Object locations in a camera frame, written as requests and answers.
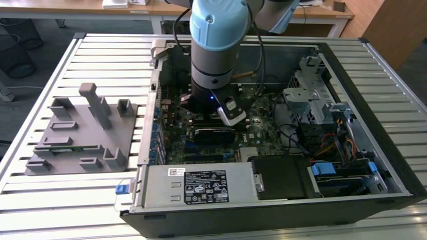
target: aluminum slatted table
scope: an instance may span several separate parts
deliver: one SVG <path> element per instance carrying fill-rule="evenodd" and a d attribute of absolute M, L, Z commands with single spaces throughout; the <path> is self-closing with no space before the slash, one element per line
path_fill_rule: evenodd
<path fill-rule="evenodd" d="M 145 103 L 153 68 L 150 48 L 165 35 L 86 34 L 73 39 L 0 163 L 0 239 L 144 239 L 114 210 L 114 186 L 136 176 Z M 256 42 L 256 37 L 245 40 Z M 372 46 L 356 39 L 265 37 L 269 42 L 326 42 L 421 183 L 427 185 L 427 108 Z M 52 112 L 53 97 L 84 104 L 78 86 L 97 85 L 108 103 L 137 104 L 128 170 L 25 176 Z M 337 95 L 340 89 L 332 82 Z M 425 239 L 427 201 L 354 224 L 229 233 L 180 239 Z"/>

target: yellow wire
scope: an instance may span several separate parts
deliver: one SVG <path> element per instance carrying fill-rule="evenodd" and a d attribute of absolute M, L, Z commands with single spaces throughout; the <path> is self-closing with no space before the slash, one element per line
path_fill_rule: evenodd
<path fill-rule="evenodd" d="M 348 137 L 345 138 L 345 142 L 349 142 L 349 144 L 350 144 L 350 153 L 352 153 L 352 156 L 354 157 L 354 144 L 353 144 L 353 142 L 349 140 Z"/>
<path fill-rule="evenodd" d="M 314 156 L 318 156 L 324 154 L 326 151 L 329 151 L 334 147 L 334 144 L 332 143 L 325 149 L 322 149 Z"/>

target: power supply label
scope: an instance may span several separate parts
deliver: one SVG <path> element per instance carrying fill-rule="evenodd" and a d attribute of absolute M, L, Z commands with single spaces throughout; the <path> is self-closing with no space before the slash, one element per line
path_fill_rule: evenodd
<path fill-rule="evenodd" d="M 186 171 L 184 173 L 184 203 L 228 203 L 228 185 L 225 170 Z"/>

